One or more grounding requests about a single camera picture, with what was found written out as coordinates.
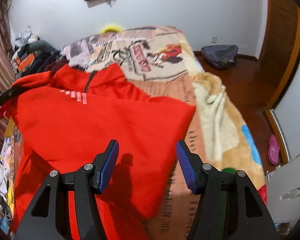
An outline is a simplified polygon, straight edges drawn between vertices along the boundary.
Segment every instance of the jacket zipper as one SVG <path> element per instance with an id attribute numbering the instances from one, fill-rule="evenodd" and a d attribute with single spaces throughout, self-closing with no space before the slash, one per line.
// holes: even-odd
<path id="1" fill-rule="evenodd" d="M 97 73 L 97 71 L 95 71 L 95 70 L 91 72 L 91 74 L 90 74 L 90 76 L 89 76 L 89 79 L 88 79 L 88 82 L 87 82 L 87 84 L 86 84 L 86 87 L 84 88 L 84 93 L 87 93 L 87 92 L 88 92 L 90 83 L 91 83 L 93 77 L 96 75 L 96 73 Z"/>

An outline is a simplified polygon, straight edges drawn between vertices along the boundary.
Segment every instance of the pink crocs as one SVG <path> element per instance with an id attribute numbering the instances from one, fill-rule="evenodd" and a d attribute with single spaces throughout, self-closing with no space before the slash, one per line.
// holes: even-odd
<path id="1" fill-rule="evenodd" d="M 272 134 L 269 139 L 269 150 L 268 150 L 268 158 L 272 165 L 278 164 L 279 150 L 280 150 L 280 145 L 277 141 L 277 138 L 275 137 L 274 134 Z"/>

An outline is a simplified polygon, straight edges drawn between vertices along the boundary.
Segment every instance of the bed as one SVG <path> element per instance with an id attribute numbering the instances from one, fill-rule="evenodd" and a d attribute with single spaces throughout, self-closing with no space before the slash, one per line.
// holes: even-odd
<path id="1" fill-rule="evenodd" d="M 148 95 L 169 96 L 196 106 L 185 137 L 189 149 L 220 171 L 244 170 L 265 200 L 261 159 L 249 129 L 228 98 L 220 78 L 204 72 L 180 30 L 146 26 L 96 34 L 65 46 L 61 54 L 70 66 L 79 65 L 87 73 L 118 63 L 126 78 Z M 3 189 L 0 196 L 7 203 L 0 215 L 9 214 L 2 226 L 7 234 L 13 216 L 13 178 L 23 153 L 22 135 L 13 126 L 11 120 L 0 162 L 7 184 L 6 189 L 0 180 Z M 149 238 L 184 239 L 198 200 L 187 189 L 176 163 L 159 213 L 144 222 Z"/>

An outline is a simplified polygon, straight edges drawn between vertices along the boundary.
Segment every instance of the red zip-up jacket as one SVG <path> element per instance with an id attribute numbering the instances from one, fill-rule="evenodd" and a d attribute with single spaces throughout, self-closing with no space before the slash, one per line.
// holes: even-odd
<path id="1" fill-rule="evenodd" d="M 185 137 L 195 107 L 149 97 L 127 82 L 117 64 L 92 74 L 65 65 L 14 85 L 32 88 L 9 108 L 25 138 L 15 179 L 14 231 L 51 170 L 76 171 L 116 139 L 119 158 L 110 185 L 96 196 L 101 220 L 109 240 L 147 239 L 141 221 L 159 210 L 176 142 Z M 69 215 L 72 238 L 80 239 L 73 192 Z"/>

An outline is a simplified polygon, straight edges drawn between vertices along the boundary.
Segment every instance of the backpack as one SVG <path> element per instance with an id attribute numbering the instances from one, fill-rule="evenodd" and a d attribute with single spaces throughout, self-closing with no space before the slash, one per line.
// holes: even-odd
<path id="1" fill-rule="evenodd" d="M 221 70 L 236 67 L 237 45 L 206 46 L 201 49 L 201 53 L 215 69 Z"/>

